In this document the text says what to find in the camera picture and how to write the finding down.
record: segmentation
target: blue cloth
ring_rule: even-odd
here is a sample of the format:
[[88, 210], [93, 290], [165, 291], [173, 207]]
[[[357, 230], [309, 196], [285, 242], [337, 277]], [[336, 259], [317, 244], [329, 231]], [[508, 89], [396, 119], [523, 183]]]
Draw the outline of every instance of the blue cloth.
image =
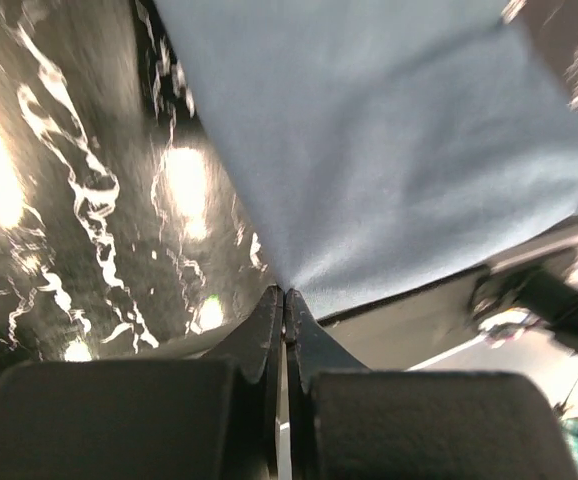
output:
[[276, 278], [318, 318], [578, 208], [578, 114], [506, 0], [156, 3]]

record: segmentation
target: gray-blue fabric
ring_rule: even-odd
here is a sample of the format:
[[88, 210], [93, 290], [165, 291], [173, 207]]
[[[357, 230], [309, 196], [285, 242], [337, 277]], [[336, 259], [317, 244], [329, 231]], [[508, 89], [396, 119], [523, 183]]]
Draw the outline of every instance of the gray-blue fabric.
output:
[[280, 285], [318, 318], [578, 207], [578, 114], [505, 0], [158, 0]]

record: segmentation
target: marble countertop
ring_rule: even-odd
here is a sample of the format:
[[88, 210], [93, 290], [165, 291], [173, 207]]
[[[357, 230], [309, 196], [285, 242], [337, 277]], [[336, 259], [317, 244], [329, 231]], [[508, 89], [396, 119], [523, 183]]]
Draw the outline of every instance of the marble countertop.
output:
[[[518, 13], [578, 108], [578, 0]], [[0, 0], [0, 369], [202, 335], [271, 283], [153, 3]]]

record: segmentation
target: black marble surface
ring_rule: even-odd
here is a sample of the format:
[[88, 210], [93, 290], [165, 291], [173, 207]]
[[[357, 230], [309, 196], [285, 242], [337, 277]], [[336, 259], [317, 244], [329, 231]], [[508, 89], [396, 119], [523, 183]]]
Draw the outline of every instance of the black marble surface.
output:
[[153, 349], [269, 283], [153, 4], [0, 0], [0, 357]]

